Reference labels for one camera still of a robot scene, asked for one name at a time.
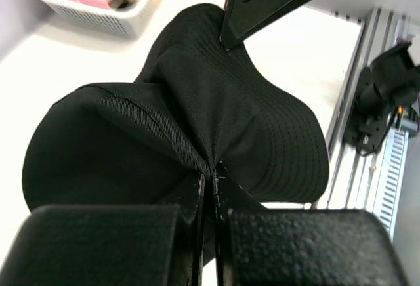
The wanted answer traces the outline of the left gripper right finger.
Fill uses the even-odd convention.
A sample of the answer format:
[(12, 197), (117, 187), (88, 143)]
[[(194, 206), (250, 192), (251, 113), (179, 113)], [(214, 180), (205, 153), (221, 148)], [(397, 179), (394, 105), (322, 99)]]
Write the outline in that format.
[(377, 217), (364, 210), (267, 209), (219, 163), (212, 209), (219, 285), (407, 285)]

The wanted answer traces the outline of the white plastic basket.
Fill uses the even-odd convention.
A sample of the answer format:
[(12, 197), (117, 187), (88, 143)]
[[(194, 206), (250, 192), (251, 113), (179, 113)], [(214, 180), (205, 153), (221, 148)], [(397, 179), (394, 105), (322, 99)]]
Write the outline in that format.
[(125, 9), (101, 9), (67, 0), (40, 0), (57, 15), (81, 27), (111, 35), (138, 39), (162, 0), (139, 0)]

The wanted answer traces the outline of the aluminium mounting rail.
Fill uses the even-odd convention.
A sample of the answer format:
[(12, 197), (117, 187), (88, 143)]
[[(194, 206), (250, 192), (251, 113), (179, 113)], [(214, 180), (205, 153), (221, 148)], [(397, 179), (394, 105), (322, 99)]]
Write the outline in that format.
[(361, 31), (327, 132), (330, 173), (327, 188), (312, 209), (374, 210), (392, 108), (381, 102), (370, 68), (408, 36), (409, 17), (373, 8)]

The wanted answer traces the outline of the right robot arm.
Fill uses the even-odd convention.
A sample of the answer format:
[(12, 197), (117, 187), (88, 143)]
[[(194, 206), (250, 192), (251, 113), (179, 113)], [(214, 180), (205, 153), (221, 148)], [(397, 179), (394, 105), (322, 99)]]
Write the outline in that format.
[[(232, 49), (254, 33), (311, 0), (226, 0), (219, 39)], [(404, 41), (380, 54), (360, 72), (343, 136), (361, 156), (377, 153), (396, 121), (398, 109), (419, 94), (419, 66)]]

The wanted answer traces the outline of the black bucket hat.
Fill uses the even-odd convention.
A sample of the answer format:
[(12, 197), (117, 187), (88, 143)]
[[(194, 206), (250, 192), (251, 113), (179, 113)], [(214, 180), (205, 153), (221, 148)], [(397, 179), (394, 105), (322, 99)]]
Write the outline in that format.
[(84, 85), (53, 104), (24, 160), (28, 208), (154, 203), (217, 163), (259, 201), (317, 200), (329, 158), (316, 116), (244, 46), (222, 48), (223, 17), (212, 4), (184, 9), (133, 82)]

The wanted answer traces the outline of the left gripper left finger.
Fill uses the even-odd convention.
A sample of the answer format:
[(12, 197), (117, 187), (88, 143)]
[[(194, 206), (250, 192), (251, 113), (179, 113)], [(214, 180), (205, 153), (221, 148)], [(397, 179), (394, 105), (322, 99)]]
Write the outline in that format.
[(155, 205), (49, 205), (23, 223), (2, 285), (199, 285), (205, 179)]

